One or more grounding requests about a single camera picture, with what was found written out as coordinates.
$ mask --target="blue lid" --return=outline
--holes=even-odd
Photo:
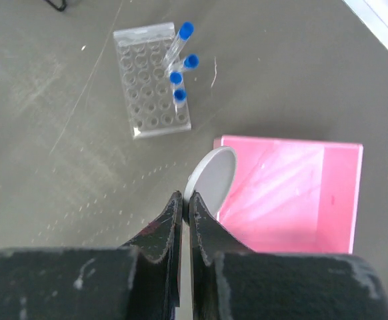
[[[191,22],[184,22],[179,30],[179,36],[182,40],[188,40],[194,32],[194,25]]]
[[[187,92],[184,89],[176,89],[173,96],[177,102],[182,102],[187,97]]]
[[[180,72],[174,71],[169,76],[170,82],[174,85],[178,85],[182,82],[182,74]]]
[[[197,68],[199,62],[199,57],[197,55],[189,55],[187,58],[185,58],[183,64],[187,68],[194,69]]]

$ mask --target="pink tray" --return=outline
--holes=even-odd
[[[217,219],[259,252],[352,253],[363,146],[223,136],[237,171]]]

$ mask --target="gray table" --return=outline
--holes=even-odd
[[[193,130],[133,141],[111,32],[184,20]],[[0,247],[120,245],[222,134],[363,143],[355,253],[388,292],[388,52],[341,0],[0,0]]]

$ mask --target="black wire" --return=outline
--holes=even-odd
[[[51,0],[45,0],[48,4],[50,4],[53,8],[58,10],[59,12],[62,12],[67,7],[67,0],[62,0],[62,4],[60,7],[58,7],[56,4],[54,4]]]

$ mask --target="round white object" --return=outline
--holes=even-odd
[[[183,193],[185,205],[196,191],[210,214],[216,217],[233,184],[236,168],[237,156],[233,148],[219,147],[209,152],[188,178]]]

